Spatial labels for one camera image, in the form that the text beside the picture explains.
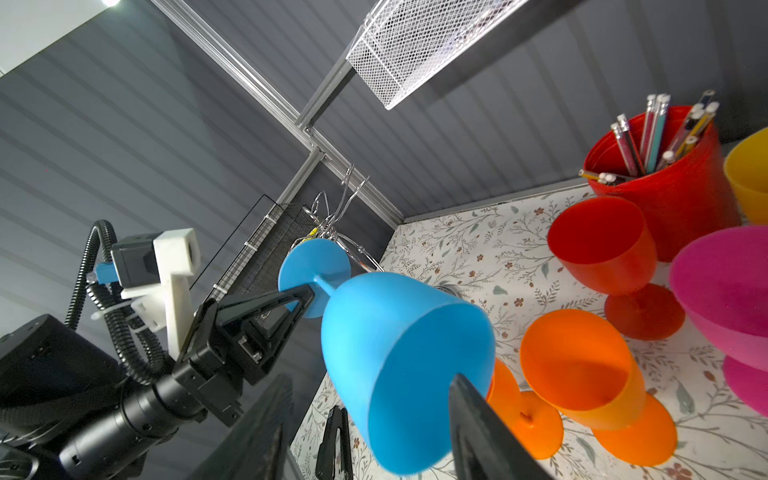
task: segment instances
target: wire mesh basket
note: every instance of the wire mesh basket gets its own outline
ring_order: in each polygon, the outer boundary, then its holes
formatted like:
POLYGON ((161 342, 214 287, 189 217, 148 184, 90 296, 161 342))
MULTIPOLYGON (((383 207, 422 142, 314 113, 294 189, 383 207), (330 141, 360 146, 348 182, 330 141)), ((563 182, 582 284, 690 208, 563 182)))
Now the wire mesh basket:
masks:
POLYGON ((380 0, 346 60, 387 110, 527 0, 380 0))
POLYGON ((276 290, 280 267, 293 241, 306 236, 314 227, 302 204, 275 204, 208 298, 221 300, 227 293, 276 290))

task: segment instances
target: black clip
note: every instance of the black clip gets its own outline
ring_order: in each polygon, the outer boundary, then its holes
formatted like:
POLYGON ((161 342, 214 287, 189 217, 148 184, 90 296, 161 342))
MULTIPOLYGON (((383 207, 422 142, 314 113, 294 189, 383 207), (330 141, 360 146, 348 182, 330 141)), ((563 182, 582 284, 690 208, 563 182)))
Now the black clip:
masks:
POLYGON ((461 373, 448 407, 458 480, 551 480, 461 373))
POLYGON ((333 480, 336 476, 336 432, 341 430, 341 466, 345 480, 352 480, 352 448, 349 445, 349 417, 346 409, 334 406, 328 414, 323 442, 317 449, 315 476, 319 480, 333 480))
POLYGON ((225 296, 219 302, 217 330, 227 339, 229 356, 243 370, 243 378, 249 384, 255 385, 269 375, 296 323, 314 298, 309 285, 300 285, 257 297, 225 296), (259 325, 259 320, 273 310, 280 318, 272 331, 268 331, 259 325))

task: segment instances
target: white ceiling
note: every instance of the white ceiling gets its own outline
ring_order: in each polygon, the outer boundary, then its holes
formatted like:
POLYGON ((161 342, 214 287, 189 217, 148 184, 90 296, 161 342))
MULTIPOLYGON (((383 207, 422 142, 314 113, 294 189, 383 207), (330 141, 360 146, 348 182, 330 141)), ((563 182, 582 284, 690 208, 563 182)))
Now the white ceiling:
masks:
POLYGON ((0 0, 0 75, 105 8, 102 0, 0 0))

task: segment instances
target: floral patterned surface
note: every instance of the floral patterned surface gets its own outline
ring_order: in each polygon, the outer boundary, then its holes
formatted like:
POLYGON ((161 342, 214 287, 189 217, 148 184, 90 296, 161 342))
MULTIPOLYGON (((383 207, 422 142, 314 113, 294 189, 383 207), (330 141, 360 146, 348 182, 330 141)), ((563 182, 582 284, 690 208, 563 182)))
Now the floral patterned surface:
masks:
MULTIPOLYGON (((546 235, 565 208, 592 196, 577 187, 495 207, 401 225, 382 266, 430 285, 451 285, 491 319, 496 353, 523 389, 518 348, 525 330, 544 313, 563 308, 603 316, 604 295, 582 286, 547 248, 546 235)), ((653 282, 668 286, 668 264, 653 282)), ((745 406, 723 381, 723 354, 686 320, 659 342, 627 341, 642 368, 646 388, 667 407, 677 425, 674 457, 642 468, 616 459, 589 429, 564 417, 560 451, 541 464, 554 478, 622 480, 768 480, 768 419, 745 406)), ((314 477, 326 416, 342 405, 326 375, 291 450, 304 476, 314 477)), ((354 475, 359 480, 397 478, 383 470, 351 419, 354 475)), ((411 478, 455 478, 451 456, 411 478)))

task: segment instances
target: pink plastic bowl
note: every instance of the pink plastic bowl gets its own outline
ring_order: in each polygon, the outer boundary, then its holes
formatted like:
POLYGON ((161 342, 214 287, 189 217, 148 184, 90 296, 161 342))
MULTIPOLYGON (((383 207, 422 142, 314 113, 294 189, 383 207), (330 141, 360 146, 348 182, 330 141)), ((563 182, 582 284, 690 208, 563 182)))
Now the pink plastic bowl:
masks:
POLYGON ((737 397, 755 412, 768 417, 768 372, 738 363, 731 357, 723 362, 723 374, 737 397))
POLYGON ((670 286, 726 355, 768 371, 768 226, 710 233, 675 257, 670 286))

